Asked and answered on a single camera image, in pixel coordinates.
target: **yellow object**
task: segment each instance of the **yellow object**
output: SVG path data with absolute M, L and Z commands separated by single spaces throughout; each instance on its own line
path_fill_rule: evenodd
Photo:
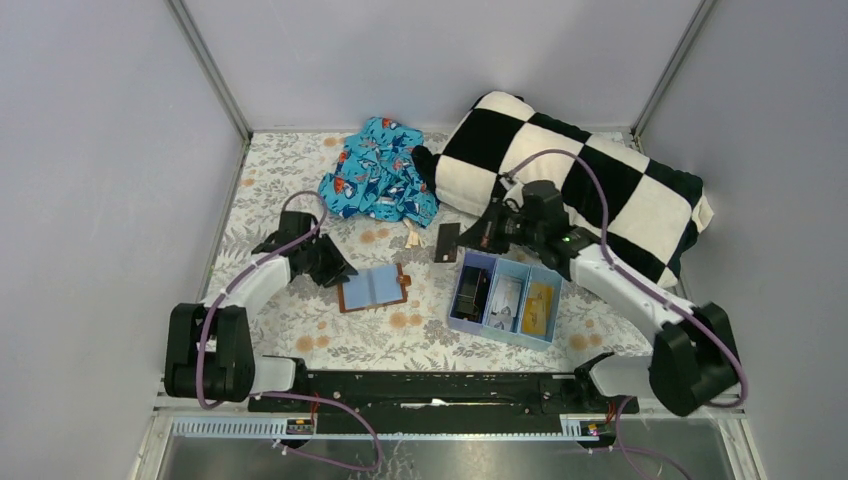
M 531 283 L 524 304 L 524 320 L 521 331 L 530 335 L 545 335 L 548 332 L 548 312 L 554 289 L 541 283 Z

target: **gray floor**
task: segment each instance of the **gray floor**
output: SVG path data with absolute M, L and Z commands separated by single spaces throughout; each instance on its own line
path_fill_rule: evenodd
M 732 470 L 717 428 L 707 420 L 628 420 L 626 445 L 657 450 L 686 467 L 695 479 L 729 479 Z M 373 447 L 365 441 L 313 441 L 305 451 L 349 463 L 368 464 Z M 173 438 L 160 480 L 171 479 L 639 479 L 620 453 L 588 455 L 576 443 L 532 441 L 384 442 L 380 470 L 357 474 L 272 450 L 267 440 Z M 656 475 L 661 465 L 633 455 Z M 662 465 L 664 480 L 683 479 Z

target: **floral pattern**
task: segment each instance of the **floral pattern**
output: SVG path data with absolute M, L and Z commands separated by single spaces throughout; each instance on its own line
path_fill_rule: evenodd
M 621 134 L 609 135 L 623 142 Z M 435 151 L 447 137 L 428 133 L 424 144 Z M 219 290 L 244 268 L 250 250 L 276 229 L 280 209 L 291 194 L 318 187 L 334 168 L 343 144 L 342 133 L 254 135 L 209 291 Z M 290 208 L 320 214 L 310 197 L 294 200 Z M 446 317 L 462 258 L 453 264 L 432 262 L 438 225 L 459 222 L 465 229 L 474 220 L 442 204 L 433 223 L 418 229 L 422 245 L 407 249 L 409 231 L 402 223 L 330 214 L 322 232 L 354 267 L 403 264 L 412 277 L 408 302 L 342 314 L 335 288 L 320 288 L 309 277 L 298 277 L 250 319 L 256 353 L 302 357 L 310 368 L 569 371 L 603 351 L 650 351 L 638 330 L 608 304 L 570 284 L 560 299 L 554 343 L 543 352 L 450 329 Z M 538 263 L 519 248 L 506 257 Z

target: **white wall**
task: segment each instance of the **white wall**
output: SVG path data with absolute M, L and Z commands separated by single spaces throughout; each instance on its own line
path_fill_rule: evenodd
M 119 479 L 239 139 L 165 3 L 0 7 L 0 477 Z
M 452 128 L 503 89 L 584 126 L 633 124 L 698 0 L 188 0 L 247 121 Z
M 848 3 L 721 2 L 643 137 L 716 216 L 684 258 L 731 315 L 771 480 L 845 478 Z

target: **pillow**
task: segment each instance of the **pillow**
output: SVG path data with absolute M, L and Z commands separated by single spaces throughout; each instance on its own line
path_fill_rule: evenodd
M 419 147 L 415 167 L 439 200 L 481 215 L 498 174 L 530 155 L 559 148 L 586 161 L 609 204 L 608 242 L 628 265 L 670 287 L 680 277 L 680 256 L 707 227 L 713 212 L 703 181 L 618 143 L 537 113 L 504 92 L 481 97 L 451 134 L 442 151 Z M 547 179 L 562 192 L 573 225 L 600 234 L 601 203 L 585 170 L 564 155 L 544 155 L 523 168 L 522 183 Z

